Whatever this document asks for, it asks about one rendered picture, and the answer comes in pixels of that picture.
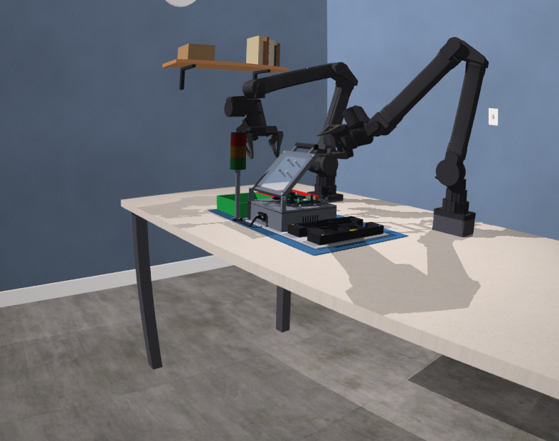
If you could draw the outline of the green circuit board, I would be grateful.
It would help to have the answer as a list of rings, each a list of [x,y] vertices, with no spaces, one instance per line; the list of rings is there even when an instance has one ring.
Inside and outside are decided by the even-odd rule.
[[[296,202],[310,201],[310,198],[311,198],[310,195],[302,196],[302,195],[299,195],[299,194],[296,195],[295,192],[292,192],[292,193],[288,193],[288,195],[286,196],[288,200],[289,200],[289,197],[290,197],[291,194],[294,196],[294,201],[296,201]],[[316,196],[313,196],[313,201],[318,201],[318,199],[315,199],[315,198],[316,198]],[[297,201],[297,199],[299,199],[299,201]]]

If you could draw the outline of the green bin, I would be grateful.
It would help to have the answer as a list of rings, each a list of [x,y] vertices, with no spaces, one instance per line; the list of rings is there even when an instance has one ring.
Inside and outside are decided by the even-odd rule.
[[[264,198],[273,198],[273,197],[254,192],[254,200],[264,199]],[[247,218],[247,200],[249,200],[249,193],[241,193],[240,194],[240,217],[241,218]],[[225,213],[228,213],[232,216],[235,216],[235,194],[217,196],[217,209]]]

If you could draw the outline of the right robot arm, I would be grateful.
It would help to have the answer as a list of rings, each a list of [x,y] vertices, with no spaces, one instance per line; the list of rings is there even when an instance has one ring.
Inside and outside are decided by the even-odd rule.
[[[289,86],[300,85],[326,78],[334,79],[336,81],[336,87],[324,128],[330,124],[342,124],[344,117],[341,113],[347,107],[348,100],[354,86],[357,86],[358,84],[356,77],[350,71],[348,66],[342,62],[327,63],[325,65],[293,70],[287,73],[280,73],[277,75],[246,81],[243,84],[244,96],[226,98],[224,107],[225,115],[227,117],[244,117],[245,115],[252,115],[252,113],[255,112],[260,114],[263,112],[263,108],[259,98],[265,98],[265,94]],[[251,98],[257,99],[246,100]],[[320,136],[317,143],[319,149],[312,153],[316,154],[318,158],[308,170],[318,174],[318,176],[316,176],[314,191],[307,193],[318,195],[319,199],[321,199],[320,197],[323,196],[323,188],[328,188],[328,192],[333,193],[328,194],[328,201],[344,199],[343,194],[336,193],[335,177],[336,170],[339,165],[338,160],[327,156],[320,156],[322,153],[327,154],[329,152],[337,152],[336,147],[326,146],[324,144],[323,137],[324,135]]]

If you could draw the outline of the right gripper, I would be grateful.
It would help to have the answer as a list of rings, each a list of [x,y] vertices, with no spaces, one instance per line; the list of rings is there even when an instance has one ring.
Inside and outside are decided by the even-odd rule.
[[[276,158],[280,155],[280,146],[282,143],[282,138],[283,138],[283,132],[278,132],[277,131],[277,127],[276,126],[267,126],[266,121],[265,121],[265,115],[263,112],[261,112],[260,114],[258,114],[257,112],[252,113],[252,115],[248,115],[248,120],[249,120],[249,124],[250,126],[244,131],[247,132],[247,141],[246,143],[248,143],[248,146],[250,148],[250,150],[247,148],[246,146],[246,153],[247,155],[250,157],[250,159],[253,159],[253,142],[258,139],[258,136],[270,136],[272,135],[272,138],[270,140],[268,140],[274,155],[276,156]],[[275,143],[277,142],[277,150],[276,150],[276,146]]]

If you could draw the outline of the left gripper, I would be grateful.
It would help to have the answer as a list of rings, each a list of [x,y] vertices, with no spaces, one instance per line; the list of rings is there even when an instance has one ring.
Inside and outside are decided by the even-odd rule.
[[[331,145],[332,147],[337,147],[338,152],[329,152],[320,156],[327,156],[332,159],[349,159],[349,157],[353,157],[353,148],[361,146],[363,142],[360,131],[356,131],[356,129],[350,129],[349,131],[348,124],[327,125],[316,136],[327,134],[330,134]]]

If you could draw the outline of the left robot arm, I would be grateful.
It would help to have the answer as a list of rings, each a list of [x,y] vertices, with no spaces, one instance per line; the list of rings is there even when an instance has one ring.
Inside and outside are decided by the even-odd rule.
[[[483,77],[489,65],[480,52],[465,41],[452,37],[404,90],[371,119],[361,106],[356,105],[341,114],[349,125],[349,130],[357,128],[356,131],[362,134],[361,146],[370,144],[373,137],[390,134],[404,116],[462,60],[466,61],[466,70],[452,135],[445,158],[436,168],[435,178],[447,187],[446,198],[442,200],[442,207],[434,208],[434,214],[468,221],[474,219],[476,213],[469,211],[463,162],[467,155]]]

